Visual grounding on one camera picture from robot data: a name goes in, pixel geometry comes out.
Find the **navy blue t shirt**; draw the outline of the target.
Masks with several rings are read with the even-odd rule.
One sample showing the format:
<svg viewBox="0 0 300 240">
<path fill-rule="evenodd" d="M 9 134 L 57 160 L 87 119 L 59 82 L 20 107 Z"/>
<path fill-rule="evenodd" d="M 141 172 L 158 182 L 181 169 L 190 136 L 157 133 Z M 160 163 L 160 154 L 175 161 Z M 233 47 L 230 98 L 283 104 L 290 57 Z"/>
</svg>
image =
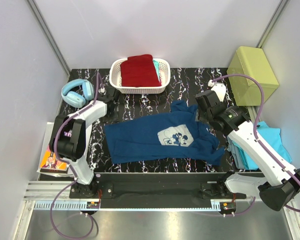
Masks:
<svg viewBox="0 0 300 240">
<path fill-rule="evenodd" d="M 106 125 L 105 138 L 113 164 L 190 158 L 219 165 L 225 149 L 197 120 L 198 105 L 173 101 L 170 112 Z"/>
</svg>

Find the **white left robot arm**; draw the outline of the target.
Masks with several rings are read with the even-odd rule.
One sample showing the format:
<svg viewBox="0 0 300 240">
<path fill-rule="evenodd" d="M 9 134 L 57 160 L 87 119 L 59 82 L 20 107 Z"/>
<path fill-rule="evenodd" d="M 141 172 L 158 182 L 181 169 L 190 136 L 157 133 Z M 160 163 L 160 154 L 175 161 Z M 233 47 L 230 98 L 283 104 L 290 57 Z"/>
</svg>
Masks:
<svg viewBox="0 0 300 240">
<path fill-rule="evenodd" d="M 71 191 L 93 198 L 98 193 L 97 177 L 87 162 L 87 151 L 94 122 L 114 113 L 120 91 L 110 87 L 80 110 L 57 115 L 49 141 L 56 159 L 65 163 L 74 177 Z"/>
</svg>

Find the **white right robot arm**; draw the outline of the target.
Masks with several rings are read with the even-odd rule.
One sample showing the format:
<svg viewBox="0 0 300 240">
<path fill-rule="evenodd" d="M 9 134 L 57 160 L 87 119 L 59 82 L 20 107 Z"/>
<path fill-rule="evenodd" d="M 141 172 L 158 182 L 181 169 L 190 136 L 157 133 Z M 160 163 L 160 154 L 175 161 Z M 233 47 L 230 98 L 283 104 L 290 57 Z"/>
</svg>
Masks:
<svg viewBox="0 0 300 240">
<path fill-rule="evenodd" d="M 300 192 L 300 168 L 278 154 L 256 131 L 250 118 L 238 106 L 226 107 L 213 90 L 195 96 L 198 119 L 206 120 L 238 144 L 257 164 L 263 177 L 226 173 L 218 180 L 222 198 L 233 194 L 260 197 L 270 209 L 280 211 Z"/>
</svg>

